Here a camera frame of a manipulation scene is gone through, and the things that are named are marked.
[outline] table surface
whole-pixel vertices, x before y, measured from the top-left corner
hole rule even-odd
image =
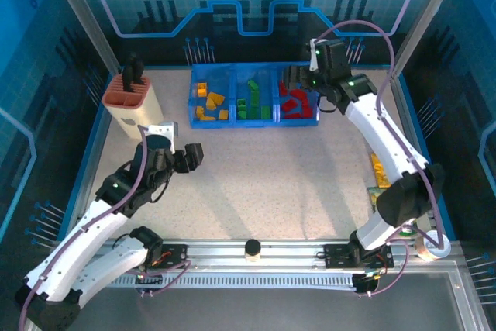
[[[386,71],[354,71],[376,86]],[[372,213],[376,186],[370,148],[345,116],[321,113],[316,127],[191,129],[190,70],[155,70],[151,79],[165,120],[179,125],[176,148],[201,143],[203,164],[175,174],[163,198],[143,206],[114,236],[145,225],[164,239],[347,238]],[[391,90],[384,104],[401,128]],[[91,195],[131,159],[139,141],[113,119]]]

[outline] yellow object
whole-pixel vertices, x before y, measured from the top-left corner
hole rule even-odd
[[[214,100],[207,97],[207,110],[215,110],[216,108],[217,108],[217,105],[214,103]]]
[[[370,155],[370,159],[372,160],[372,166],[374,167],[375,178],[377,180],[377,186],[379,188],[389,188],[391,186],[391,182],[389,182],[386,173],[384,172],[384,167],[377,158],[375,153]]]
[[[226,99],[224,96],[221,96],[221,95],[217,95],[216,93],[214,92],[210,92],[207,96],[207,98],[211,98],[212,101],[216,104],[216,105],[222,105],[222,103],[224,102],[224,100]]]
[[[197,106],[196,107],[196,116],[198,118],[201,118],[204,115],[205,115],[205,108],[203,106]]]
[[[227,120],[229,118],[229,110],[221,110],[219,112],[219,120]]]
[[[207,97],[206,83],[198,83],[198,97]]]

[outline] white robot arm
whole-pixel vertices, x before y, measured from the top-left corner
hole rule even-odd
[[[78,224],[49,257],[26,275],[26,282],[15,299],[22,306],[38,283],[27,315],[41,329],[66,329],[86,303],[107,284],[134,267],[146,270],[163,254],[162,238],[141,226],[110,253],[88,265],[102,244],[141,206],[150,202],[152,194],[161,185],[167,187],[174,172],[188,173],[202,163],[201,144],[188,144],[185,150],[174,149],[177,123],[163,122],[158,126],[149,126],[147,132],[146,164],[133,196],[121,208],[85,228],[88,222],[111,210],[135,183],[143,156],[141,143],[136,147],[134,159],[105,179],[96,193],[96,199]],[[43,276],[57,254],[60,257],[48,275]]]
[[[317,91],[336,105],[365,137],[391,182],[391,187],[377,199],[377,212],[350,237],[363,256],[382,247],[399,227],[413,222],[430,209],[425,185],[412,161],[415,159],[427,174],[437,198],[444,179],[443,169],[438,164],[429,164],[413,148],[389,118],[386,108],[381,106],[381,117],[389,119],[392,132],[412,153],[412,158],[407,158],[377,112],[377,89],[365,74],[352,76],[341,40],[312,39],[308,49],[309,67],[290,66],[284,71],[283,82],[290,89]]]

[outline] glass panel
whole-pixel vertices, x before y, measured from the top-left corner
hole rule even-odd
[[[307,59],[304,45],[343,20],[372,21],[399,47],[425,0],[88,0],[115,52],[147,64]],[[336,33],[352,64],[386,64],[366,26]]]
[[[495,6],[496,0],[444,0],[404,72],[421,143],[446,171],[451,222],[444,224],[453,226],[470,266],[482,264],[471,268],[484,287],[482,302],[494,302]],[[494,325],[494,305],[484,308]]]
[[[381,286],[392,278],[381,279]],[[148,302],[134,289],[105,288],[86,305],[71,330],[464,329],[450,280],[444,274],[406,274],[384,296],[372,301],[357,301],[354,294],[343,291],[294,288],[203,288],[161,295]],[[394,316],[385,316],[392,309]],[[410,326],[412,313],[422,314],[415,317],[415,327]]]
[[[66,0],[0,9],[0,329],[17,329],[14,293],[57,238],[109,73]]]

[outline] blue tray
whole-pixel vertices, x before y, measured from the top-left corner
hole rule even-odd
[[[195,64],[191,73],[191,86],[188,101],[188,114],[191,128],[218,129],[218,128],[260,128],[284,126],[317,126],[319,124],[319,109],[317,108],[317,94],[308,92],[309,106],[312,108],[312,117],[305,119],[284,119],[281,113],[283,105],[291,96],[280,97],[279,81],[283,70],[289,65],[308,65],[308,62],[277,62],[277,63],[247,63],[247,64]],[[254,80],[260,92],[260,107],[270,108],[270,118],[261,119],[260,110],[254,119],[242,119],[236,112],[236,102],[242,98],[246,106],[251,106],[249,80]],[[207,110],[206,98],[198,97],[198,83],[207,83],[207,91],[215,92],[226,99],[215,110]],[[295,100],[298,107],[287,114],[301,112],[301,103]],[[206,116],[214,116],[217,120],[203,121],[196,116],[197,106],[205,108]],[[218,120],[220,110],[229,110],[228,120]]]

